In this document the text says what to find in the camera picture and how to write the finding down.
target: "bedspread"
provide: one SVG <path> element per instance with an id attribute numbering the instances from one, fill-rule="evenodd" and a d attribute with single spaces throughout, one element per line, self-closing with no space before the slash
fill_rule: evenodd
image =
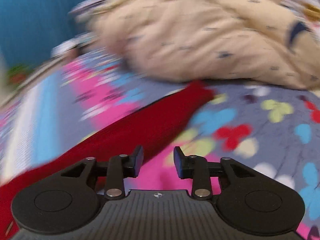
<path id="1" fill-rule="evenodd" d="M 320 91 L 248 81 L 207 84 L 216 90 L 216 98 L 141 168 L 138 178 L 125 180 L 126 190 L 190 190 L 191 180 L 180 180 L 176 174 L 174 146 L 209 161 L 230 156 L 299 192 L 306 214 L 298 232 L 306 239 L 308 234 L 316 236 L 320 226 Z M 56 158 L 101 128 L 185 86 L 134 74 L 125 62 L 101 51 L 79 57 L 1 115 L 2 179 Z M 216 178 L 212 187 L 218 194 Z"/>

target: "blanket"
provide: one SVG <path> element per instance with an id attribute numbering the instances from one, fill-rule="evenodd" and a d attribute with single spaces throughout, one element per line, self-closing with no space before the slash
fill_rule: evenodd
<path id="1" fill-rule="evenodd" d="M 278 0 L 110 0 L 91 27 L 108 51 L 162 80 L 320 84 L 318 40 Z"/>
<path id="2" fill-rule="evenodd" d="M 187 85 L 142 77 L 111 59 L 101 51 L 82 55 L 0 112 L 0 177 L 50 162 L 120 118 Z M 290 90 L 242 80 L 207 84 L 217 93 L 215 99 L 143 165 L 138 178 L 125 179 L 126 191 L 191 190 L 191 180 L 177 176 L 172 158 L 175 146 L 181 146 L 186 155 L 201 155 L 209 161 L 229 156 L 299 192 L 306 213 L 298 233 L 304 239 L 318 239 L 320 90 Z M 233 131 L 230 136 L 221 133 L 226 128 Z M 212 178 L 212 187 L 215 194 L 220 193 L 217 178 Z"/>

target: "metal rivet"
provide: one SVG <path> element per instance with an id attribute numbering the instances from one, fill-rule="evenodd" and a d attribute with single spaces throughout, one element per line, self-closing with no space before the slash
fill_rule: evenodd
<path id="1" fill-rule="evenodd" d="M 200 188 L 195 191 L 195 194 L 198 197 L 207 197 L 210 195 L 210 191 L 205 188 Z"/>
<path id="2" fill-rule="evenodd" d="M 122 191 L 118 188 L 111 188 L 107 190 L 107 195 L 109 197 L 119 197 L 122 194 Z"/>

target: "pink pattern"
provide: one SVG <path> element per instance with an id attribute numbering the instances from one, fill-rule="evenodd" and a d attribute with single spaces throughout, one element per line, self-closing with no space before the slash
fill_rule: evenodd
<path id="1" fill-rule="evenodd" d="M 304 239 L 308 238 L 310 228 L 306 226 L 304 223 L 300 223 L 297 229 L 297 233 L 302 236 Z"/>
<path id="2" fill-rule="evenodd" d="M 192 180 L 179 179 L 175 167 L 163 165 L 166 157 L 173 151 L 175 145 L 171 144 L 161 153 L 145 163 L 136 179 L 128 179 L 129 185 L 134 189 L 149 190 L 174 190 L 187 189 L 191 192 Z M 219 162 L 220 159 L 215 154 L 206 156 L 209 162 Z M 220 194 L 221 190 L 218 178 L 211 178 L 212 190 L 214 194 Z"/>
<path id="3" fill-rule="evenodd" d="M 90 109 L 92 107 L 98 107 L 101 113 L 94 115 L 90 118 L 94 127 L 100 130 L 113 122 L 125 117 L 132 110 L 138 107 L 137 103 L 124 103 L 116 105 L 115 103 L 123 99 L 123 96 L 119 96 L 109 101 L 103 99 L 108 95 L 112 95 L 112 90 L 115 89 L 109 83 L 96 86 L 99 82 L 99 76 L 89 77 L 92 72 L 89 72 L 82 68 L 80 62 L 71 62 L 64 66 L 64 70 L 68 74 L 74 72 L 74 75 L 68 77 L 68 80 L 73 80 L 70 83 L 71 88 L 75 92 L 76 96 L 91 91 L 92 97 L 80 101 L 83 109 Z"/>
<path id="4" fill-rule="evenodd" d="M 6 124 L 6 119 L 0 119 L 0 128 L 2 128 L 3 126 L 5 126 Z"/>

